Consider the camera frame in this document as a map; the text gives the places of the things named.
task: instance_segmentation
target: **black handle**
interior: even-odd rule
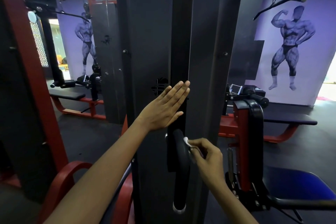
[[[268,98],[259,96],[257,94],[252,94],[250,96],[251,99],[255,100],[262,108],[266,108],[268,107],[268,104],[270,103],[270,101],[268,100]]]
[[[268,10],[271,10],[271,9],[274,8],[274,7],[277,7],[277,6],[279,6],[279,5],[282,5],[283,3],[286,3],[286,2],[288,2],[288,1],[297,1],[297,2],[304,3],[304,2],[307,1],[307,0],[281,0],[281,1],[279,1],[279,2],[277,2],[277,3],[275,3],[275,4],[273,4],[273,5],[271,5],[271,6],[269,6],[269,7],[267,7],[266,9],[261,10],[259,13],[257,13],[257,15],[253,18],[253,20],[255,21],[255,20],[259,17],[260,14],[262,14],[262,13],[268,11]]]
[[[182,214],[186,209],[187,190],[190,174],[190,158],[188,146],[183,141],[183,132],[180,129],[175,129],[173,132],[173,137],[177,152],[173,209],[176,213]]]

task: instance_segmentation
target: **person's right hand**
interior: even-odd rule
[[[223,169],[223,154],[221,150],[208,141],[201,138],[196,140],[188,140],[192,146],[197,146],[202,152],[206,152],[206,158],[202,158],[197,149],[191,148],[191,152],[195,157],[200,175],[208,188],[215,189],[225,183]]]

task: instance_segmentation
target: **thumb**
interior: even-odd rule
[[[191,152],[195,157],[196,163],[199,166],[204,160],[202,156],[200,155],[199,151],[196,148],[191,148]]]

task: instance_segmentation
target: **flexed arm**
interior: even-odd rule
[[[304,41],[310,39],[316,32],[314,25],[310,21],[306,21],[304,30],[307,34],[302,39],[297,40],[295,44],[302,44]]]
[[[78,36],[79,39],[81,39],[83,42],[85,41],[83,36],[81,35],[81,25],[78,24],[77,27],[75,28],[75,34]]]
[[[273,26],[277,27],[277,28],[281,28],[285,26],[285,21],[284,20],[280,20],[280,15],[281,14],[288,14],[287,10],[282,10],[280,12],[278,12],[272,19],[271,23]]]

